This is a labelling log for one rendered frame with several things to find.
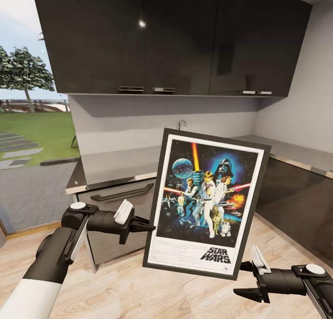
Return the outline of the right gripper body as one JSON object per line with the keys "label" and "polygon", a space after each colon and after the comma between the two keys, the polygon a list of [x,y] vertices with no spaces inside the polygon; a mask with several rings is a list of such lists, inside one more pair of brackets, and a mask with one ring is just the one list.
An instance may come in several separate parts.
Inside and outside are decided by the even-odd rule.
{"label": "right gripper body", "polygon": [[259,282],[264,303],[270,303],[268,293],[290,294],[289,285],[282,269],[270,268],[271,273],[260,275],[253,261],[252,264],[257,281]]}

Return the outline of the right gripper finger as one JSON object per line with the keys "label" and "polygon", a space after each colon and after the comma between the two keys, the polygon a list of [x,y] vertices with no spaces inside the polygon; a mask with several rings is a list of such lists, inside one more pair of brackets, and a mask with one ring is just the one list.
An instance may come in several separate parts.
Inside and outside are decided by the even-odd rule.
{"label": "right gripper finger", "polygon": [[233,291],[237,295],[261,303],[261,301],[263,300],[263,296],[258,281],[257,281],[257,286],[258,288],[237,288],[233,289]]}
{"label": "right gripper finger", "polygon": [[252,271],[254,277],[256,277],[256,274],[255,274],[254,268],[253,268],[253,264],[250,261],[242,262],[240,265],[240,270]]}

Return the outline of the poster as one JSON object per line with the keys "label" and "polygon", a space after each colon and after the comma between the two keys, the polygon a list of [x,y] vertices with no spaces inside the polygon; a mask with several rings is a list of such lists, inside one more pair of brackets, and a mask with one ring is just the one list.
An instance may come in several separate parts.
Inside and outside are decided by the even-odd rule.
{"label": "poster", "polygon": [[165,128],[142,267],[237,281],[270,151]]}

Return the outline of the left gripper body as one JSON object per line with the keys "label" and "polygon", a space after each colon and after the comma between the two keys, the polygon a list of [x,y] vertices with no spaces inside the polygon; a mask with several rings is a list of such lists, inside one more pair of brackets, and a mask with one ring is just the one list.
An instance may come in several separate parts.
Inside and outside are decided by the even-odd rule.
{"label": "left gripper body", "polygon": [[127,219],[126,223],[122,225],[117,223],[114,218],[116,212],[106,211],[106,214],[102,222],[102,232],[110,234],[118,234],[120,235],[119,244],[126,244],[131,224],[130,219],[132,215],[134,216],[134,212],[135,209],[132,208],[129,213],[129,218]]}

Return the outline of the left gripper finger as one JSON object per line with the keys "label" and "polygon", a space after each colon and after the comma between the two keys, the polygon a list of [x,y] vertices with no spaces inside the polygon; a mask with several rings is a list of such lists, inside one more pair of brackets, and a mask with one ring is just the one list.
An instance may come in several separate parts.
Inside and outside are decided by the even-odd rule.
{"label": "left gripper finger", "polygon": [[138,217],[138,216],[131,216],[131,219],[130,219],[131,223],[133,223],[133,221],[138,221],[138,222],[142,222],[142,223],[146,223],[146,224],[149,224],[149,221],[148,219],[143,219],[141,217]]}
{"label": "left gripper finger", "polygon": [[130,224],[130,230],[131,232],[142,232],[142,231],[154,231],[156,229],[156,226],[133,221],[133,223]]}

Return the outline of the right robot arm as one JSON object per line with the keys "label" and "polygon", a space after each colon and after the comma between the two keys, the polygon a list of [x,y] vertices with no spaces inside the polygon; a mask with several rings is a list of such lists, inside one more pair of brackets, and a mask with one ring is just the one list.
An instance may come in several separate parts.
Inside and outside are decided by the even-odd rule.
{"label": "right robot arm", "polygon": [[249,248],[250,261],[240,270],[252,271],[258,288],[237,288],[234,293],[261,303],[270,303],[268,293],[308,295],[322,319],[333,319],[333,278],[317,264],[294,265],[291,269],[270,268],[259,248]]}

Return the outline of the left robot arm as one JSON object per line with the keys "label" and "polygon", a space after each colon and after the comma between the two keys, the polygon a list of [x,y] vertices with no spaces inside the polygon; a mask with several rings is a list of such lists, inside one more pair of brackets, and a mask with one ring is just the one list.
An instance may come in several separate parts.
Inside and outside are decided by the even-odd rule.
{"label": "left robot arm", "polygon": [[[88,208],[88,209],[87,209]],[[124,200],[117,212],[100,210],[84,202],[73,203],[61,219],[61,227],[39,245],[36,260],[0,309],[0,319],[49,319],[59,291],[78,255],[88,231],[120,235],[126,244],[129,232],[154,231],[148,219],[134,216]]]}

